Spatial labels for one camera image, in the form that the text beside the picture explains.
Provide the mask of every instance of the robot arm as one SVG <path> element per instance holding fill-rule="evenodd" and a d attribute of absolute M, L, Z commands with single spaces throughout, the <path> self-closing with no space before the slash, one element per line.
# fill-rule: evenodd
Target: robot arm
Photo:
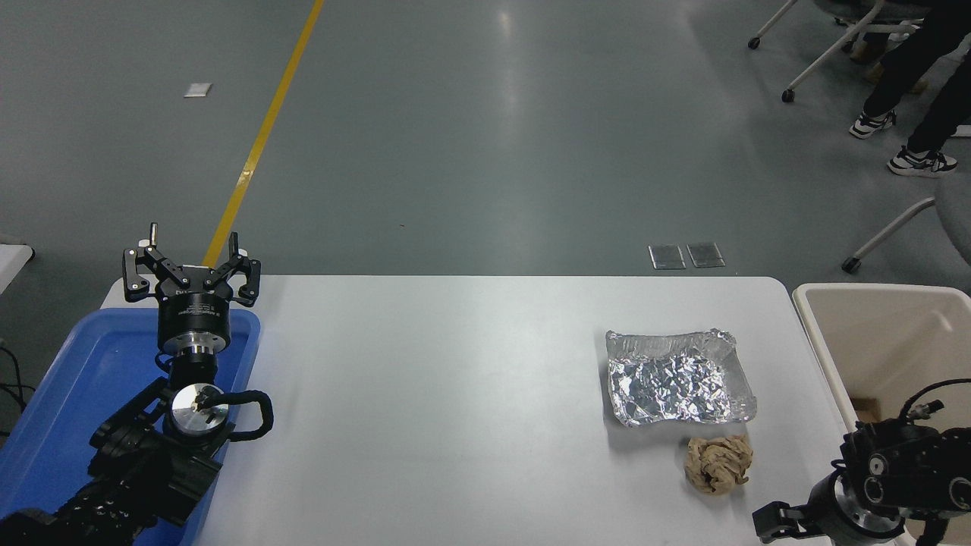
<path fill-rule="evenodd" d="M 171 358 L 159 377 L 91 436 L 97 450 L 87 473 L 93 479 L 53 514 L 25 509 L 0 521 L 0 543 L 19 545 L 128 545 L 158 518 L 184 525 L 216 480 L 214 460 L 226 441 L 255 440 L 273 427 L 273 406 L 264 392 L 223 392 L 213 382 L 216 354 L 231 342 L 229 302 L 252 307 L 259 296 L 260 266 L 240 253 L 230 237 L 230 257 L 218 269 L 179 266 L 155 244 L 157 227 L 122 263 L 127 301 L 158 300 L 158 349 Z M 145 267 L 157 283 L 137 269 Z M 234 296 L 228 281 L 246 283 Z M 230 405 L 257 403 L 262 425 L 236 431 Z"/>
<path fill-rule="evenodd" d="M 895 418 L 857 423 L 856 431 L 843 437 L 843 459 L 813 487 L 806 504 L 791 507 L 774 501 L 753 513 L 762 543 L 827 535 L 838 546 L 878 544 L 902 533 L 905 520 L 913 519 L 926 521 L 918 545 L 938 544 L 950 518 L 971 512 L 971 428 L 938 432 L 916 425 L 944 404 L 913 404 L 925 393 L 955 383 L 971 379 L 921 390 Z"/>

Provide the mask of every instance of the cable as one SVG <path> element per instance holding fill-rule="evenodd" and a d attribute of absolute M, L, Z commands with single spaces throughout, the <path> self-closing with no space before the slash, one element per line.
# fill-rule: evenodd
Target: cable
<path fill-rule="evenodd" d="M 17 406 L 20 407 L 20 413 L 23 413 L 23 410 L 27 409 L 27 402 L 25 402 L 23 400 L 23 398 L 17 396 L 17 393 L 16 392 L 14 392 L 10 388 L 4 387 L 4 386 L 0 386 L 0 391 L 6 392 L 7 394 L 10 395 L 10 398 L 13 398 L 14 399 L 14 402 L 16 402 L 17 403 Z"/>
<path fill-rule="evenodd" d="M 20 379 L 20 362 L 17 361 L 17 357 L 7 349 L 6 347 L 0 347 L 0 351 L 3 351 L 10 356 L 10 359 L 14 361 L 14 373 L 17 376 L 17 391 L 20 394 L 20 399 L 23 400 L 23 380 Z"/>
<path fill-rule="evenodd" d="M 164 354 L 165 353 L 159 351 L 158 354 L 155 355 L 155 365 L 158 366 L 158 369 L 162 370 L 163 372 L 170 373 L 172 371 L 172 359 L 169 358 L 163 362 L 162 355 Z"/>
<path fill-rule="evenodd" d="M 928 392 L 940 389 L 941 387 L 946 387 L 947 385 L 956 385 L 958 383 L 971 383 L 971 378 L 949 379 L 947 381 L 939 381 L 937 383 L 933 383 L 917 391 L 917 394 L 914 394 L 910 398 L 907 398 L 907 401 L 904 402 L 904 407 L 900 408 L 900 415 L 897 416 L 897 419 L 906 419 L 907 413 L 910 412 L 911 406 L 913 406 L 914 402 L 916 402 L 921 396 L 924 396 Z"/>
<path fill-rule="evenodd" d="M 0 385 L 2 385 L 4 387 L 24 387 L 25 389 L 30 389 L 33 392 L 37 392 L 37 389 L 34 389 L 33 387 L 31 387 L 29 385 L 16 385 L 14 383 L 0 383 Z"/>
<path fill-rule="evenodd" d="M 921 538 L 917 539 L 917 546 L 937 546 L 944 540 L 948 531 L 949 520 L 928 520 L 923 527 Z"/>

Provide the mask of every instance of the white table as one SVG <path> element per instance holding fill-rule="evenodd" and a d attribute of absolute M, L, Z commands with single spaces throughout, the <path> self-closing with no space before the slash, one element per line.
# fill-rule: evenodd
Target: white table
<path fill-rule="evenodd" d="M 7 289 L 32 253 L 27 245 L 0 244 L 0 293 Z"/>
<path fill-rule="evenodd" d="M 116 284 L 105 306 L 123 305 Z M 772 279 L 266 276 L 254 311 L 250 386 L 276 426 L 229 450 L 197 544 L 755 545 L 751 512 L 805 502 L 839 457 L 843 422 Z M 738 339 L 757 417 L 622 427 L 604 333 L 711 327 Z M 696 493 L 683 444 L 741 430 L 752 481 Z"/>

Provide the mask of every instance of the crumpled aluminum foil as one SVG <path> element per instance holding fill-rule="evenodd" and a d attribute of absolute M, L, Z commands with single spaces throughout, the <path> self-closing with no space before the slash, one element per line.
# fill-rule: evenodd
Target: crumpled aluminum foil
<path fill-rule="evenodd" d="M 755 417 L 755 397 L 738 361 L 735 338 L 725 331 L 608 331 L 607 372 L 614 415 L 627 427 L 668 420 L 739 423 Z"/>

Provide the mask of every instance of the chair leg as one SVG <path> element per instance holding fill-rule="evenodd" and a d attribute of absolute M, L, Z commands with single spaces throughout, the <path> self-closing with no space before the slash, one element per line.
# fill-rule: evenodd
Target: chair leg
<path fill-rule="evenodd" d="M 888 237 L 895 233 L 897 229 L 900 229 L 903 224 L 913 220 L 916 215 L 929 209 L 930 207 L 933 207 L 934 204 L 934 198 L 927 197 L 923 201 L 919 201 L 911 206 L 911 208 L 904 211 L 903 214 L 893 219 L 893 222 L 889 223 L 887 227 L 881 229 L 880 233 L 877 233 L 873 239 L 867 241 L 866 244 L 860 247 L 858 251 L 854 252 L 852 256 L 848 257 L 843 262 L 843 270 L 847 273 L 854 273 L 857 269 L 859 269 L 859 263 L 864 257 L 866 257 L 866 255 L 870 254 L 873 249 L 877 248 L 881 243 L 886 241 Z"/>
<path fill-rule="evenodd" d="M 840 51 L 842 51 L 843 53 L 849 53 L 850 51 L 852 51 L 853 44 L 856 43 L 856 40 L 859 40 L 858 33 L 854 35 L 852 38 L 850 38 L 849 40 L 847 40 L 846 42 L 844 42 L 843 46 L 840 47 Z"/>
<path fill-rule="evenodd" d="M 815 72 L 816 69 L 819 68 L 820 65 L 826 61 L 826 59 L 833 56 L 838 50 L 840 50 L 840 48 L 842 48 L 844 44 L 849 42 L 854 35 L 859 33 L 861 28 L 870 24 L 870 21 L 872 21 L 874 17 L 877 16 L 880 10 L 884 8 L 884 4 L 886 3 L 887 3 L 887 0 L 877 0 L 873 5 L 872 10 L 867 12 L 867 14 L 863 16 L 862 19 L 857 21 L 856 24 L 848 28 L 842 38 L 837 40 L 835 44 L 830 46 L 829 49 L 826 50 L 822 55 L 820 55 L 819 58 L 813 61 L 813 64 L 809 65 L 809 67 L 807 67 L 806 70 L 803 70 L 802 74 L 796 76 L 795 80 L 792 80 L 792 82 L 786 88 L 786 94 L 792 95 L 791 91 L 796 89 L 799 86 L 799 84 L 802 84 L 803 80 L 805 80 L 806 78 L 809 77 L 810 74 Z"/>
<path fill-rule="evenodd" d="M 768 20 L 768 22 L 762 25 L 762 28 L 758 29 L 758 32 L 753 37 L 753 40 L 756 38 L 761 38 L 762 36 L 765 36 L 765 33 L 768 32 L 770 28 L 772 28 L 772 25 L 776 24 L 776 22 L 778 22 L 779 19 L 781 19 L 782 16 L 784 16 L 786 12 L 789 11 L 789 9 L 792 7 L 792 5 L 795 4 L 797 1 L 798 0 L 788 0 L 783 5 L 783 7 L 780 8 L 779 11 L 776 12 L 776 14 L 773 15 L 772 18 Z"/>

